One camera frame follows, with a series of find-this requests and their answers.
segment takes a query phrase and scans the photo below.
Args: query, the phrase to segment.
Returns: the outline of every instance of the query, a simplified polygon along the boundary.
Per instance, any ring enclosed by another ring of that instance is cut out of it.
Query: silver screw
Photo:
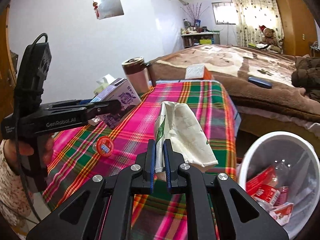
[[[94,182],[100,182],[100,181],[102,181],[102,176],[101,175],[94,175],[93,176],[93,178],[92,178],[92,180],[94,181]]]
[[[218,178],[221,180],[226,180],[228,178],[228,175],[225,173],[219,173]]]
[[[141,169],[141,166],[139,164],[131,165],[131,170],[133,170],[133,171],[138,171],[140,169]]]
[[[180,165],[180,168],[183,170],[188,170],[190,169],[190,165],[188,163],[183,163]]]

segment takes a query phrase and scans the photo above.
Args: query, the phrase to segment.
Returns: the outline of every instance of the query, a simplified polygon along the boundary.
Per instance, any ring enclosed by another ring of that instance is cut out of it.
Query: trash can
[[[313,146],[293,133],[268,133],[256,140],[244,155],[238,183],[245,190],[248,179],[281,160],[291,166],[286,186],[289,186],[288,202],[294,204],[290,221],[283,228],[294,239],[319,201],[320,164]]]

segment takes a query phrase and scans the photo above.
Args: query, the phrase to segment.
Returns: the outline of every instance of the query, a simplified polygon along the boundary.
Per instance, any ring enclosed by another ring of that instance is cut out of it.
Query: sleeve
[[[6,207],[24,217],[31,212],[20,176],[10,169],[4,157],[4,143],[5,140],[0,145],[0,212],[11,226],[23,226],[25,220]]]

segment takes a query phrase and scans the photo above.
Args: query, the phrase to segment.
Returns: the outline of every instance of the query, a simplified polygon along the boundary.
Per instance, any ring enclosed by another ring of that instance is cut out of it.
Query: plaid tablecloth
[[[164,100],[187,103],[198,119],[219,164],[209,172],[235,178],[235,108],[223,86],[215,81],[159,84],[141,97],[142,103],[116,129],[103,122],[60,132],[55,138],[48,187],[43,198],[53,210],[95,174],[111,176],[134,164],[153,139],[155,120]],[[115,145],[102,157],[92,144],[108,135]],[[186,239],[185,195],[169,195],[166,184],[155,180],[152,195],[136,195],[131,239]]]

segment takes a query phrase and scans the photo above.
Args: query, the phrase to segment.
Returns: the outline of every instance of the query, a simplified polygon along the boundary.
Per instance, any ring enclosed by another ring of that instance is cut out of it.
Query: patterned curtain
[[[263,34],[259,26],[275,30],[277,40],[284,38],[282,22],[276,0],[232,0],[238,13],[237,43],[247,47],[248,43],[257,44]]]

